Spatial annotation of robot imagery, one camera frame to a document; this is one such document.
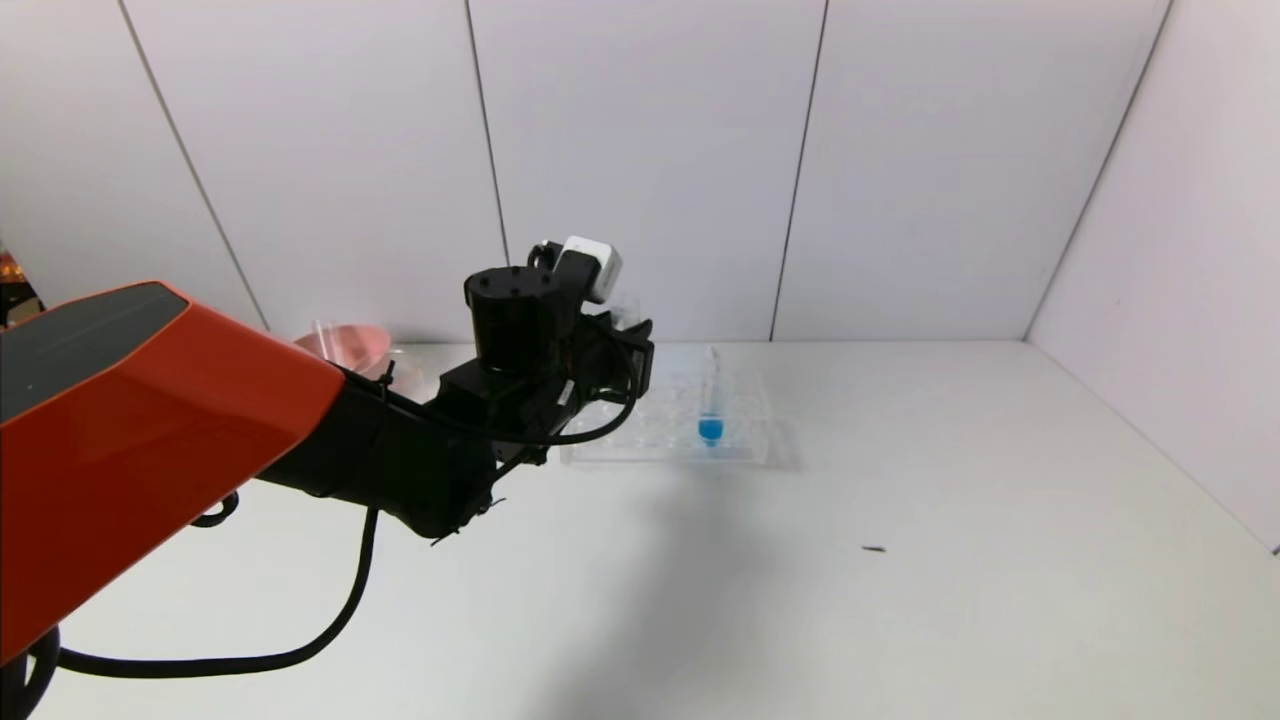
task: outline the orange object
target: orange object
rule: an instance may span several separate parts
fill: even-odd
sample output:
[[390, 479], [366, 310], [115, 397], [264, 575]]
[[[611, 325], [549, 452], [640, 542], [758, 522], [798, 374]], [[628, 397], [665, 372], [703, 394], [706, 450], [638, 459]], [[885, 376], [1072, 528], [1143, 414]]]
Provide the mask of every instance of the orange object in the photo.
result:
[[0, 252], [0, 282], [24, 283], [27, 275], [22, 272], [22, 265], [8, 252]]
[[0, 345], [0, 662], [306, 438], [344, 382], [161, 283]]

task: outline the white wall panel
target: white wall panel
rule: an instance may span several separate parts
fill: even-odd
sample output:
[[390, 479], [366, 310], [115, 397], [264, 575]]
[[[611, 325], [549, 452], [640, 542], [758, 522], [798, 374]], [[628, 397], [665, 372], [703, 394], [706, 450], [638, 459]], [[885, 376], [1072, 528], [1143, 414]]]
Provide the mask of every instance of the white wall panel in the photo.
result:
[[776, 338], [1020, 338], [1166, 0], [831, 0]]
[[261, 327], [115, 3], [0, 3], [0, 237], [46, 304], [163, 279]]
[[1280, 546], [1280, 4], [1178, 0], [1032, 327]]
[[769, 334], [822, 0], [472, 0], [512, 255], [617, 245], [662, 338]]
[[462, 0], [129, 0], [271, 329], [468, 340], [504, 264]]

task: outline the robotic arm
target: robotic arm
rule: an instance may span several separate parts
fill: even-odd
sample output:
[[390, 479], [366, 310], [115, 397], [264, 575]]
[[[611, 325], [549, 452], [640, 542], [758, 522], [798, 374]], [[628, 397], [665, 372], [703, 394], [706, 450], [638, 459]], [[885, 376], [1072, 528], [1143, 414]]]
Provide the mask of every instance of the robotic arm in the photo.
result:
[[[69, 302], [0, 333], [6, 675], [63, 618], [248, 478], [443, 538], [484, 514], [516, 465], [617, 428], [648, 389], [652, 322], [617, 328], [582, 305], [604, 302], [620, 270], [611, 246], [573, 237], [536, 246], [526, 266], [467, 278], [476, 357], [421, 405], [388, 388], [392, 370], [369, 380], [163, 283]], [[622, 411], [598, 430], [562, 434], [596, 400]]]

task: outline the blue liquid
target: blue liquid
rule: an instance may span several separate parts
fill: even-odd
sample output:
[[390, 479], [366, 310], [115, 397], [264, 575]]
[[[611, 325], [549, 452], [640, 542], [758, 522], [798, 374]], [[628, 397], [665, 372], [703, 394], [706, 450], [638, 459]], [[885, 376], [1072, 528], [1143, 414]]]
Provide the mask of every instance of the blue liquid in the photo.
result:
[[716, 447], [724, 437], [724, 418], [719, 415], [703, 415], [698, 420], [698, 437], [703, 438], [707, 447]]

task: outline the white table surface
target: white table surface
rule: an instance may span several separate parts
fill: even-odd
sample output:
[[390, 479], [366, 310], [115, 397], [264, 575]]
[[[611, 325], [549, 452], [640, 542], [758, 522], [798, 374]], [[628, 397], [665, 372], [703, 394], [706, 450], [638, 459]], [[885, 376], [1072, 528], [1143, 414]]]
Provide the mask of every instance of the white table surface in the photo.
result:
[[[1034, 348], [719, 347], [765, 379], [773, 466], [521, 469], [434, 548], [384, 516], [365, 601], [317, 659], [59, 673], [36, 717], [1280, 717], [1280, 560]], [[419, 356], [434, 375], [470, 348]], [[302, 644], [347, 594], [361, 514], [252, 482], [63, 642]]]

